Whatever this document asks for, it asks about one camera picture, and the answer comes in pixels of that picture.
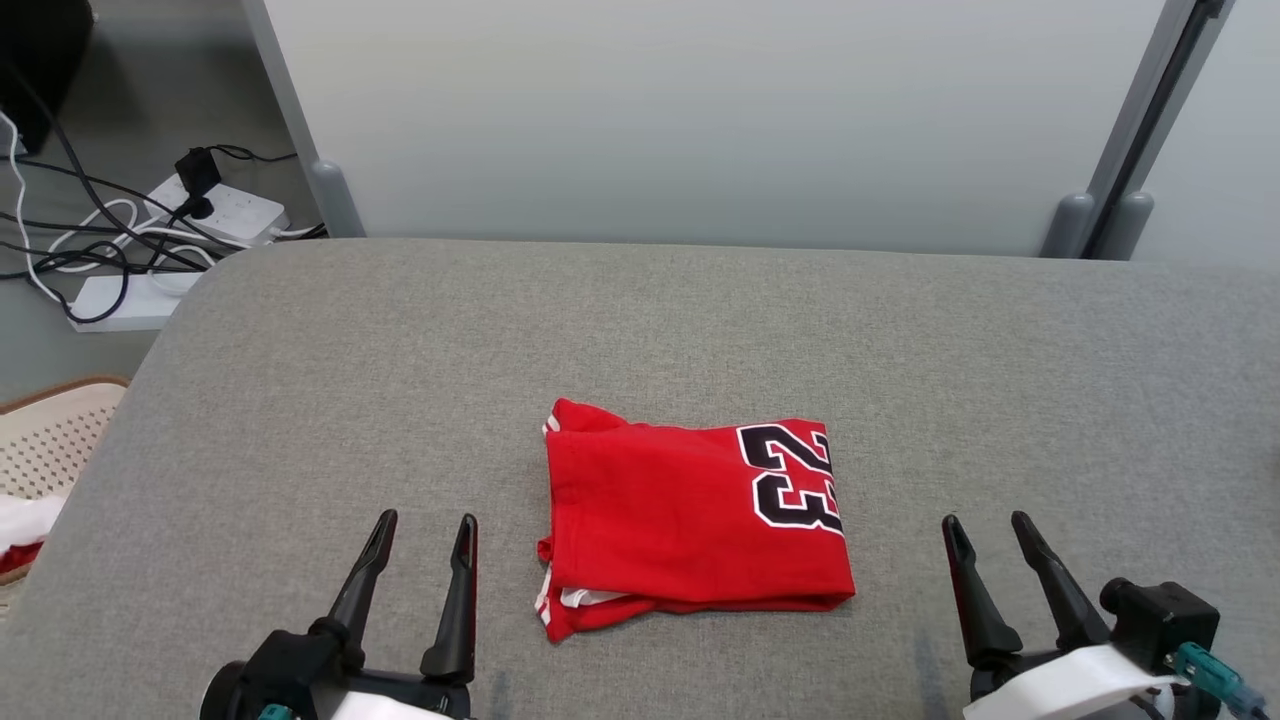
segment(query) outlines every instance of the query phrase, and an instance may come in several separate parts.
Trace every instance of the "power strip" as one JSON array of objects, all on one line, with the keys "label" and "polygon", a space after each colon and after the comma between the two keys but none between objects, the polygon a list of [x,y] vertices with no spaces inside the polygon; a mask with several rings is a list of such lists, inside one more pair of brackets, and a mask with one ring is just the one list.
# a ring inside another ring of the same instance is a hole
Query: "power strip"
[{"label": "power strip", "polygon": [[[148,197],[166,208],[177,208],[187,201],[187,190],[182,187],[182,179],[174,174],[152,190]],[[187,222],[216,238],[242,245],[266,245],[275,240],[273,229],[283,231],[289,227],[289,215],[284,211],[284,205],[243,190],[218,183],[205,193],[205,197],[214,206],[214,213],[198,220],[187,218]],[[169,219],[169,213],[156,205],[151,202],[145,205],[152,218],[159,218],[160,222]]]},{"label": "power strip", "polygon": [[[159,282],[174,291],[187,291],[204,273],[164,273]],[[84,278],[84,286],[72,304],[77,318],[95,318],[106,313],[120,295],[120,275],[93,275]],[[169,295],[156,287],[146,275],[129,275],[124,302],[110,318],[96,323],[72,323],[82,333],[125,331],[159,331],[173,314],[182,297]]]}]

